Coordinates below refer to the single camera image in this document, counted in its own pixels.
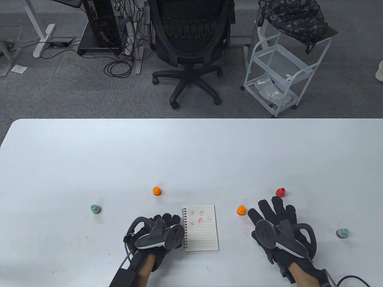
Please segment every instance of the green bottle cap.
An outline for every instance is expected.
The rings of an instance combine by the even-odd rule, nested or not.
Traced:
[[[336,234],[339,238],[346,238],[349,235],[349,230],[347,228],[340,228],[336,231]]]
[[[90,210],[91,210],[94,214],[98,214],[98,213],[100,213],[100,211],[101,211],[101,207],[100,207],[99,205],[97,205],[97,204],[92,204],[92,205],[90,206]]]

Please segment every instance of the orange bottle cap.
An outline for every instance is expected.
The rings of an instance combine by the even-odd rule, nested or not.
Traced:
[[[241,205],[240,207],[237,208],[237,213],[239,215],[245,215],[246,214],[246,207],[244,207],[243,205]]]
[[[160,195],[161,189],[158,186],[156,186],[155,188],[153,188],[153,194],[156,196]]]

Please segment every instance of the chair base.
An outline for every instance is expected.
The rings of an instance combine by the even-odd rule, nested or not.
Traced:
[[[159,84],[158,78],[172,78],[180,80],[175,90],[173,91],[172,96],[169,99],[170,106],[173,109],[178,109],[180,107],[180,105],[177,103],[177,98],[188,84],[194,84],[206,91],[209,95],[213,97],[214,104],[219,106],[220,104],[222,104],[222,100],[218,96],[216,90],[214,90],[207,82],[200,78],[202,75],[211,72],[217,72],[218,77],[223,76],[222,67],[219,65],[211,65],[199,69],[194,69],[193,64],[188,64],[184,65],[184,70],[182,71],[167,70],[154,72],[152,82],[155,85]]]

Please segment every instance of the white metal cart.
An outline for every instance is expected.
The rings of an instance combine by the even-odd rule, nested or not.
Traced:
[[[258,102],[260,102],[265,107],[265,109],[267,109],[273,115],[272,117],[277,117],[278,113],[289,107],[296,109],[299,104],[299,101],[301,100],[304,92],[306,91],[307,86],[309,85],[311,79],[313,78],[316,70],[318,69],[324,55],[326,54],[331,44],[331,37],[336,35],[337,33],[338,32],[336,30],[330,27],[328,28],[326,35],[321,41],[317,43],[318,45],[320,43],[327,42],[327,45],[323,49],[319,60],[312,65],[307,65],[298,57],[289,52],[286,48],[278,44],[281,32],[278,32],[276,35],[273,35],[271,37],[262,39],[253,48],[252,56],[249,62],[249,66],[247,68],[246,78],[243,86],[241,87],[241,90],[246,89]],[[262,45],[262,43],[273,39],[275,39],[274,45],[256,52],[257,48],[260,45]],[[275,71],[277,69],[270,67],[275,53],[279,53],[280,56],[282,56],[289,62],[289,65],[286,65],[285,67],[278,67],[278,72]],[[259,67],[261,67],[265,73],[257,78],[249,80],[249,75],[251,74],[251,66],[253,63],[256,63]],[[257,81],[264,78],[270,78],[273,81],[273,84],[278,88],[279,92],[282,94],[282,99],[280,100],[281,104],[277,105],[275,103],[269,102],[260,94],[259,90],[256,87],[256,83]],[[306,79],[307,82],[304,85],[302,92],[299,96],[297,96],[290,89],[290,87]],[[291,98],[288,103],[285,102],[286,96]]]

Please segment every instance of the black cable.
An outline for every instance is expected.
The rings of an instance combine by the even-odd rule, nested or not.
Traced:
[[[48,42],[37,42],[37,43],[34,43],[34,44],[26,45],[26,46],[21,47],[21,48],[24,49],[24,48],[27,48],[27,47],[30,47],[30,46],[33,46],[33,45],[37,45],[39,43],[48,43]]]
[[[134,62],[137,61],[134,56],[133,56],[133,52],[135,49],[143,46],[146,41],[148,41],[148,37],[145,36],[145,26],[144,26],[144,31],[143,33],[141,32],[141,27],[142,27],[142,20],[143,20],[143,17],[144,17],[144,9],[143,8],[140,8],[139,5],[138,5],[138,2],[136,0],[129,0],[129,8],[130,10],[132,11],[132,15],[129,15],[128,14],[128,11],[126,10],[126,5],[125,5],[125,1],[123,0],[113,0],[115,4],[118,4],[119,7],[120,7],[120,14],[124,17],[129,17],[130,18],[130,22],[134,28],[134,24],[136,24],[136,29],[133,29],[133,37],[135,39],[134,41],[134,45],[133,45],[133,49],[131,51],[131,54],[129,56],[127,55],[124,55],[123,53],[118,53],[118,51],[116,49],[114,49],[113,47],[109,47],[108,46],[108,43],[105,43],[105,45],[107,46],[107,48],[113,52],[113,54],[115,54],[115,56],[117,57],[117,59],[115,58],[112,58],[112,57],[109,57],[109,56],[99,56],[99,57],[84,57],[84,56],[81,56],[79,55],[80,57],[82,58],[85,58],[85,59],[99,59],[99,58],[108,58],[108,59],[111,59],[112,61],[110,63],[108,63],[104,69],[103,69],[103,72],[104,74],[106,74],[107,76],[109,77],[113,77],[113,78],[127,78],[131,75],[132,73],[132,70],[133,70],[133,66],[134,66]],[[137,34],[139,34],[141,36],[141,38],[137,41]],[[27,48],[27,47],[30,47],[30,46],[33,46],[33,45],[37,45],[39,43],[48,43],[49,42],[37,42],[37,43],[34,43],[34,44],[30,44],[30,45],[27,45],[27,46],[24,46],[22,48]],[[53,56],[50,56],[50,57],[43,57],[43,54],[45,52],[45,50],[47,50],[48,48],[50,48],[51,46],[48,45],[44,51],[42,52],[40,58],[42,59],[45,59],[45,60],[48,60],[48,59],[52,59],[54,57],[57,57],[58,55],[64,53],[64,52],[67,52],[67,51],[73,51],[73,52],[76,52],[76,50],[73,50],[73,49],[66,49],[66,50],[63,50],[63,51],[60,51],[58,53],[56,53],[55,55]],[[149,58],[151,56],[153,51],[150,52],[150,54],[148,56],[146,56],[145,58],[143,59],[140,59],[140,61],[143,61],[147,58]],[[113,71],[113,69],[115,69],[117,67],[117,65],[119,64],[124,64],[127,66],[127,70],[125,72],[122,72],[122,73],[115,73]]]
[[[366,283],[366,281],[364,281],[362,278],[358,277],[358,276],[354,276],[354,275],[347,275],[347,276],[344,276],[341,280],[339,280],[337,286],[339,286],[345,279],[347,278],[355,278],[355,279],[358,279],[360,282],[362,282],[364,285],[366,285],[367,287],[371,287],[370,285],[368,285]]]

